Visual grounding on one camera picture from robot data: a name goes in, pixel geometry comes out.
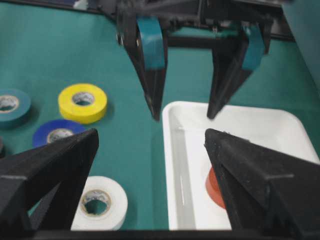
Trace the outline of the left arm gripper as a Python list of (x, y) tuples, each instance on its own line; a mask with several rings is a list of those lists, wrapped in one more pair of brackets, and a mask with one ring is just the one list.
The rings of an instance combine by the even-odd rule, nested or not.
[(260, 66), (270, 40), (295, 40), (282, 0), (90, 0), (89, 9), (116, 21), (155, 121), (160, 120), (168, 67), (168, 40), (161, 29), (225, 30), (244, 25), (212, 48), (213, 76), (207, 117), (214, 119)]

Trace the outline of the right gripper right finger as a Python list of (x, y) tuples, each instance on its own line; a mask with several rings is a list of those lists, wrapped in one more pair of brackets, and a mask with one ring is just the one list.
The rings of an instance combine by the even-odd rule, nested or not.
[(211, 128), (204, 146), (234, 231), (319, 237), (318, 164)]

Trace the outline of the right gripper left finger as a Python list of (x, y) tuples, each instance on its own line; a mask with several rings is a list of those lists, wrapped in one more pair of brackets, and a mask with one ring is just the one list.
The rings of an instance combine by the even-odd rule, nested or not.
[(91, 128), (1, 158), (1, 234), (69, 230), (98, 148)]

